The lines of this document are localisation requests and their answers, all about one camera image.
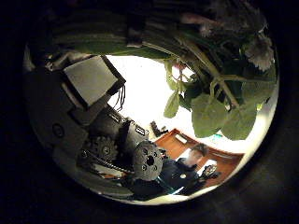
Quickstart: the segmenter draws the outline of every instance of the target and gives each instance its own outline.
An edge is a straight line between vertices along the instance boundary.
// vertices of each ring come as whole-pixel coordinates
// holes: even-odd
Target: plant stem
[[[227,95],[227,97],[230,99],[233,105],[236,107],[239,107],[239,103],[233,96],[231,90],[226,85],[225,81],[221,78],[220,72],[217,70],[217,68],[214,66],[214,64],[208,59],[208,57],[205,55],[203,51],[201,51],[193,42],[189,41],[187,38],[182,36],[180,33],[175,32],[174,33],[175,39],[178,40],[182,45],[184,45],[187,49],[189,49],[196,58],[202,62],[207,69],[209,70],[210,75],[212,75],[218,82],[218,84],[222,87],[223,91]]]
[[[237,75],[225,75],[221,76],[224,81],[240,81],[240,82],[271,82],[271,80],[262,79],[247,79],[245,77],[239,77]]]

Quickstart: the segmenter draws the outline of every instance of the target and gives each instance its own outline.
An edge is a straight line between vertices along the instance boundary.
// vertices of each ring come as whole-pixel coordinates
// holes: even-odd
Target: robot
[[[164,151],[149,140],[147,130],[108,104],[123,91],[125,79],[106,56],[54,68],[31,66],[23,83],[39,142],[79,184],[98,194],[127,197],[132,192],[118,179],[151,181],[161,172]],[[101,167],[121,176],[109,179]]]

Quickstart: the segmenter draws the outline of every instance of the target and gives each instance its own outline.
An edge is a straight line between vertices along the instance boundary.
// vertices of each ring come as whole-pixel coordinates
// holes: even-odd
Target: person
[[[196,173],[197,163],[208,153],[208,147],[199,143],[192,147],[187,158],[177,161],[164,159],[159,176],[153,181],[137,179],[126,187],[135,200],[149,200],[166,194],[190,195],[201,189],[207,178]]]
[[[165,160],[156,181],[168,193],[186,194],[186,188],[191,188],[192,183],[199,179],[200,176],[196,172],[197,164],[207,153],[208,147],[199,143],[191,148],[187,158],[179,158],[177,161]],[[197,186],[197,190],[204,185],[205,182],[202,182]]]

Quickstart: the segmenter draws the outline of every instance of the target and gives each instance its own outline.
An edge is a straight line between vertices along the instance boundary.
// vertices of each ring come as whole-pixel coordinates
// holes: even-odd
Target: screw
[[[109,147],[103,147],[103,152],[105,155],[108,155],[110,153],[110,148]]]
[[[52,131],[56,137],[58,138],[64,137],[64,128],[60,124],[58,123],[53,124]]]
[[[87,153],[86,153],[86,151],[82,151],[82,152],[81,152],[81,157],[82,157],[83,159],[86,159],[86,158],[87,158]]]

